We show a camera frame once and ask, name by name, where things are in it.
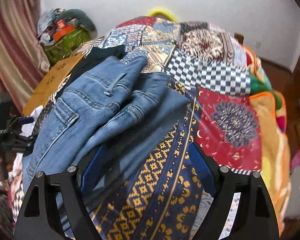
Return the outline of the brown wooden door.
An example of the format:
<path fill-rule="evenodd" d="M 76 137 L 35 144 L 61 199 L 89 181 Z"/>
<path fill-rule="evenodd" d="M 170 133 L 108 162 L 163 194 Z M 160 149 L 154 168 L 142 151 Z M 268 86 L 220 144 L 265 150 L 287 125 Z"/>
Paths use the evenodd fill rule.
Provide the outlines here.
<path fill-rule="evenodd" d="M 298 132 L 296 130 L 296 124 L 300 120 L 300 55 L 292 72 L 292 77 L 290 81 L 285 85 L 283 95 L 286 100 L 288 121 L 286 134 L 290 146 L 290 157 L 292 158 L 298 152 L 298 150 L 300 150 L 300 140 Z"/>

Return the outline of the orange box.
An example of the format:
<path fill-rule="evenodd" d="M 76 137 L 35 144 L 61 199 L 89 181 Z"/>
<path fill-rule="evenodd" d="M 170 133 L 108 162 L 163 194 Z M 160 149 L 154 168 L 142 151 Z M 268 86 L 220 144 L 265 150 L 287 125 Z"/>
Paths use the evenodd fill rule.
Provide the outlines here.
<path fill-rule="evenodd" d="M 68 33 L 72 32 L 74 30 L 74 26 L 72 24 L 66 23 L 64 20 L 59 20 L 57 22 L 57 31 L 53 35 L 53 40 L 57 42 L 60 40 L 63 36 L 67 35 Z"/>

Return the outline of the black folded garment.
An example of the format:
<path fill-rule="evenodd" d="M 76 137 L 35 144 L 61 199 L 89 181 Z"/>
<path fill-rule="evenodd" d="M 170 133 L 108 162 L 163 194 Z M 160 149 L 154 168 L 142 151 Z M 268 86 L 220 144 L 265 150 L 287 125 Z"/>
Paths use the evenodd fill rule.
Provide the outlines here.
<path fill-rule="evenodd" d="M 91 52 L 73 68 L 71 75 L 64 85 L 63 88 L 68 87 L 73 81 L 80 77 L 83 73 L 91 70 L 100 63 L 102 63 L 106 58 L 110 56 L 115 56 L 118 59 L 122 59 L 126 55 L 125 45 L 119 45 L 111 48 L 93 48 Z"/>

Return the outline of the blue denim jeans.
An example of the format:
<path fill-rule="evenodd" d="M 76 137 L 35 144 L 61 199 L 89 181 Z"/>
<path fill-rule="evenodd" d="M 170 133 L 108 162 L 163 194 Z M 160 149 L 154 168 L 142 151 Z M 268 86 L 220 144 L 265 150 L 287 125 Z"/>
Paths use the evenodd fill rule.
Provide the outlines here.
<path fill-rule="evenodd" d="M 184 117 L 189 103 L 168 86 L 167 74 L 144 73 L 146 65 L 143 56 L 129 63 L 110 56 L 63 90 L 42 124 L 32 153 L 22 159 L 25 194 L 37 172 L 62 173 L 105 145 L 98 178 L 93 189 L 83 195 L 90 216 L 139 169 Z M 56 201 L 65 231 L 70 224 L 61 194 Z"/>

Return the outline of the red striped curtain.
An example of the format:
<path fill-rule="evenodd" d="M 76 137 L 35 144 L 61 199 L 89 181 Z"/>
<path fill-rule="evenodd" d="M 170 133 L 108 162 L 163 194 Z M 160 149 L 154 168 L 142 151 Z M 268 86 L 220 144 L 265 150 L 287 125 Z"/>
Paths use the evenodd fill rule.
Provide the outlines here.
<path fill-rule="evenodd" d="M 37 40 L 40 0 L 0 0 L 0 93 L 20 113 L 50 68 Z"/>

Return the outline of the yellow round object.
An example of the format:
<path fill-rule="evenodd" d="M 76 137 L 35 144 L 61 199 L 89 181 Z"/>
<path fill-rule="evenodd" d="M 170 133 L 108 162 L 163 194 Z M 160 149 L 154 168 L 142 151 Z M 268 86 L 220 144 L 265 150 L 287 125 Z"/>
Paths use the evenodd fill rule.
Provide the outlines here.
<path fill-rule="evenodd" d="M 147 12 L 146 16 L 148 17 L 160 17 L 172 22 L 179 22 L 179 20 L 168 10 L 162 9 L 160 7 L 153 8 Z"/>

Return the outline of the patchwork patterned bedspread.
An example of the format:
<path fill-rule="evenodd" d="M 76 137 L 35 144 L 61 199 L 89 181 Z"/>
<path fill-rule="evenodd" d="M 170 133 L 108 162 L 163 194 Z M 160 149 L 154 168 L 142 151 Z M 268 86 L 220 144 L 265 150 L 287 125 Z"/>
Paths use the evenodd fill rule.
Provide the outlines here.
<path fill-rule="evenodd" d="M 93 48 L 122 44 L 126 55 L 121 62 L 145 57 L 143 72 L 167 74 L 168 86 L 189 103 L 184 117 L 90 218 L 101 239 L 194 239 L 213 198 L 190 161 L 190 143 L 234 173 L 250 175 L 261 170 L 260 125 L 249 102 L 251 74 L 245 52 L 226 31 L 206 22 L 153 17 L 115 27 Z M 37 120 L 38 132 L 70 75 L 49 97 Z M 230 234 L 240 196 L 233 196 L 219 239 Z"/>

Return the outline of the green patterned storage bag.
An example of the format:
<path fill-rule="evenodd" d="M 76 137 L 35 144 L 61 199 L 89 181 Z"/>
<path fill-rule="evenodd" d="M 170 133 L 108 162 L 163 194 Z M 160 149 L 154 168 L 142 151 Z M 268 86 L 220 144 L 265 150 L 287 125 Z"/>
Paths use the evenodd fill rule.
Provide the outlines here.
<path fill-rule="evenodd" d="M 44 51 L 50 64 L 53 66 L 58 61 L 68 58 L 82 43 L 89 40 L 90 36 L 88 32 L 78 27 L 60 38 L 55 44 L 44 46 Z"/>

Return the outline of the colourful orange fleece blanket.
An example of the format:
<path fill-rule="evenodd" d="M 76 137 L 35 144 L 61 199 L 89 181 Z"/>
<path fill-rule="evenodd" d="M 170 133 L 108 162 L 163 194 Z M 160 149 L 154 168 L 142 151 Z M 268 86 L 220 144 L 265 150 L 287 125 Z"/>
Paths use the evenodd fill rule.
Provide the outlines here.
<path fill-rule="evenodd" d="M 289 176 L 290 147 L 286 135 L 287 112 L 284 96 L 272 88 L 255 52 L 242 46 L 251 74 L 249 102 L 257 113 L 261 129 L 262 178 L 273 202 L 279 234 L 283 233 L 283 217 L 288 205 L 291 183 Z"/>

